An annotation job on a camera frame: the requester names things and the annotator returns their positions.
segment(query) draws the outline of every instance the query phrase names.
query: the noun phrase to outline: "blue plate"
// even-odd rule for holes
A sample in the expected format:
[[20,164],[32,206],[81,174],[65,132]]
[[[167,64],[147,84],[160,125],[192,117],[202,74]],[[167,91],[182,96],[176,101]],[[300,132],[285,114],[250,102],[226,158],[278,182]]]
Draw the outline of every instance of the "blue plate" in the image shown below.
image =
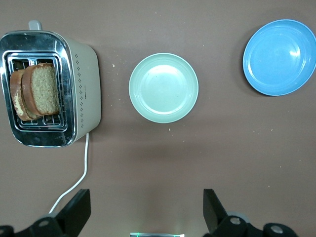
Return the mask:
[[243,70],[259,92],[291,93],[312,76],[316,66],[316,38],[304,24],[277,20],[260,28],[248,42]]
[[136,66],[129,81],[129,96],[135,109],[148,120],[174,122],[193,108],[198,79],[184,59],[158,53]]

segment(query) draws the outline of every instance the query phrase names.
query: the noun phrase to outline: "bread slice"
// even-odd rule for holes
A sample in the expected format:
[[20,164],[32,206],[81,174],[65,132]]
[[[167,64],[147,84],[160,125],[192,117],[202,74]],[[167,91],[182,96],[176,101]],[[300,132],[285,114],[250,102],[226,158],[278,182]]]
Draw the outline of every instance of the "bread slice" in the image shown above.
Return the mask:
[[39,119],[40,116],[33,114],[25,105],[21,87],[23,71],[13,72],[10,78],[10,94],[16,114],[22,121]]
[[25,69],[22,90],[28,109],[40,116],[59,112],[57,83],[54,66],[39,63]]

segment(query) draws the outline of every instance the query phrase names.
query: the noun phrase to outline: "toaster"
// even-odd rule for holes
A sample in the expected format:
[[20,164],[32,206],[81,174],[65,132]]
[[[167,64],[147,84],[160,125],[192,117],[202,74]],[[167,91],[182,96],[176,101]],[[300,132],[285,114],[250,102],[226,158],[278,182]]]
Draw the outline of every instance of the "toaster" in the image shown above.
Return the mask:
[[[0,40],[0,75],[12,133],[27,146],[65,147],[100,122],[98,59],[88,45],[43,31],[39,21],[30,21],[29,28],[9,32]],[[59,114],[22,121],[12,103],[10,76],[14,71],[38,63],[54,65]]]

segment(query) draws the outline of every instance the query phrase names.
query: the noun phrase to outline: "bread crust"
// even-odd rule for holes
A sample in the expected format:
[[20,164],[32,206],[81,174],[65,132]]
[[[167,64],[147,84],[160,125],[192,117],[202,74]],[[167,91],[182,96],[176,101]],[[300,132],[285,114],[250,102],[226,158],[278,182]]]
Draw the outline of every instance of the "bread crust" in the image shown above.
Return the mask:
[[24,100],[25,100],[25,104],[27,108],[36,115],[44,116],[48,114],[41,113],[37,109],[33,92],[32,92],[32,75],[33,75],[34,70],[40,67],[53,67],[53,65],[50,63],[39,63],[37,65],[27,67],[23,74],[22,90],[23,90]]
[[13,72],[10,77],[10,94],[12,98],[12,102],[16,111],[16,114],[22,121],[29,121],[38,119],[39,116],[31,115],[27,112],[26,104],[23,99],[22,92],[22,76],[23,71]]

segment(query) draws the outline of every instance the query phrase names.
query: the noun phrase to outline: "brown tabletop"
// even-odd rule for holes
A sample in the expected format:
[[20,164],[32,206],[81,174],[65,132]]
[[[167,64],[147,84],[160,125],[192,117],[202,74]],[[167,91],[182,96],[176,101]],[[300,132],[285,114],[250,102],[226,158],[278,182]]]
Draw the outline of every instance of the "brown tabletop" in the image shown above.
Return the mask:
[[[204,188],[257,228],[278,222],[315,236],[315,74],[280,97],[247,82],[242,56],[250,37],[277,19],[316,32],[314,0],[5,1],[0,35],[43,29],[90,45],[99,59],[102,119],[90,133],[92,214],[80,236],[130,232],[207,232]],[[194,68],[199,95],[192,111],[167,124],[146,120],[128,93],[145,57],[179,55]],[[0,225],[22,230],[45,215],[83,173],[85,138],[60,149],[30,148],[13,137],[0,99]]]

